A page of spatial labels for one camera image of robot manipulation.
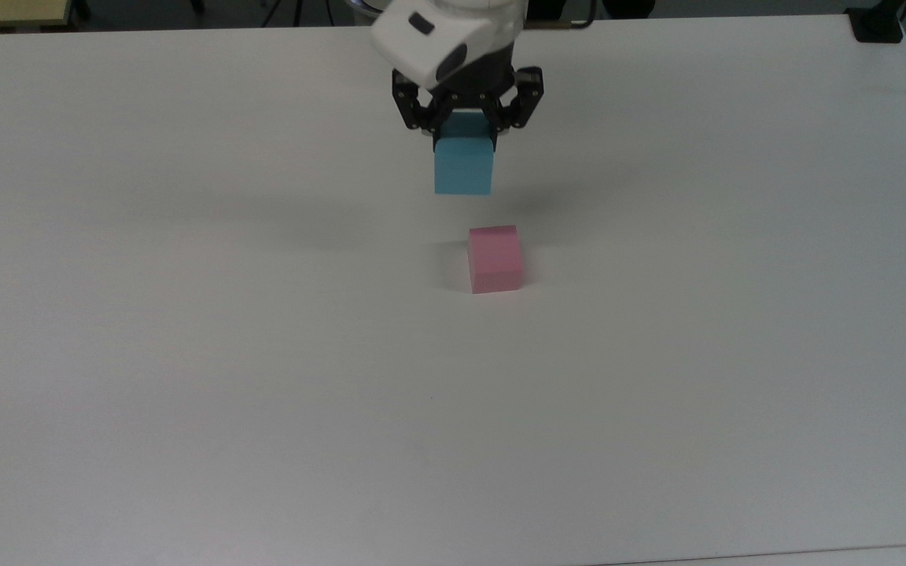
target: pink cube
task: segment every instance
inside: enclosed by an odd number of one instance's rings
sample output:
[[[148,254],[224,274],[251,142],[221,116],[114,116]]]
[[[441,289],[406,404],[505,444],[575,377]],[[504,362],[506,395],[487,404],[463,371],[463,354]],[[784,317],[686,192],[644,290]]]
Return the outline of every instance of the pink cube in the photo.
[[[515,226],[471,229],[467,237],[473,293],[514,291],[522,287],[522,251]]]

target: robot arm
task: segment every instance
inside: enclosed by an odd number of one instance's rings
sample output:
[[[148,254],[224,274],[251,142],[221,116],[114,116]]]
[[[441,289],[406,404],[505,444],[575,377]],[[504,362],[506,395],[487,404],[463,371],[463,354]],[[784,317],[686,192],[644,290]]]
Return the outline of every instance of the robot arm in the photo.
[[[524,0],[393,0],[373,26],[373,43],[391,61],[393,100],[407,128],[442,135],[454,110],[479,110],[500,133],[522,128],[543,96],[540,68],[513,69]],[[418,103],[418,88],[432,94]],[[509,105],[508,90],[517,89]]]

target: table surface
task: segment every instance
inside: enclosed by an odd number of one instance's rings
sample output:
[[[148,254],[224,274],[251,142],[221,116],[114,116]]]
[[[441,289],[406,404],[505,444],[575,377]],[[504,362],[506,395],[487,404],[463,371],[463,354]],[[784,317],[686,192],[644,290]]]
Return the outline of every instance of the table surface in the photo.
[[[0,0],[0,26],[64,25],[69,0]]]
[[[906,547],[712,558],[683,566],[906,566]]]
[[[0,564],[906,545],[906,43],[515,62],[493,197],[438,197],[366,29],[0,36]],[[506,223],[528,284],[469,294]]]

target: foam block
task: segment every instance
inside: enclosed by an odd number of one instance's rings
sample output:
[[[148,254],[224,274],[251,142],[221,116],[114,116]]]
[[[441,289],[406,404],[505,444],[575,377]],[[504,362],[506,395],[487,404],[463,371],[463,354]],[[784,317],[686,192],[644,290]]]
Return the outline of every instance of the foam block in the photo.
[[[475,294],[522,287],[522,250],[515,226],[471,229],[467,262],[470,289]]]
[[[492,194],[495,150],[488,119],[480,112],[453,112],[436,142],[436,194]]]

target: floor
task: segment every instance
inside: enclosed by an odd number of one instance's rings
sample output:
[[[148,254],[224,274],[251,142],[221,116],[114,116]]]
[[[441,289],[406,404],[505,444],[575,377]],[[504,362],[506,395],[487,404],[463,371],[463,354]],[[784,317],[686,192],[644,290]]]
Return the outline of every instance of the floor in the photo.
[[[93,18],[80,29],[256,28],[274,0],[206,0],[204,14],[195,14],[190,0],[87,0]],[[296,0],[280,0],[270,26],[289,26]],[[866,6],[874,0],[657,0],[653,18],[762,16],[790,14],[840,14],[846,7]],[[585,0],[569,0],[565,18],[583,19]],[[336,25],[353,25],[352,11],[344,0],[303,0],[300,25],[330,25],[328,6]]]

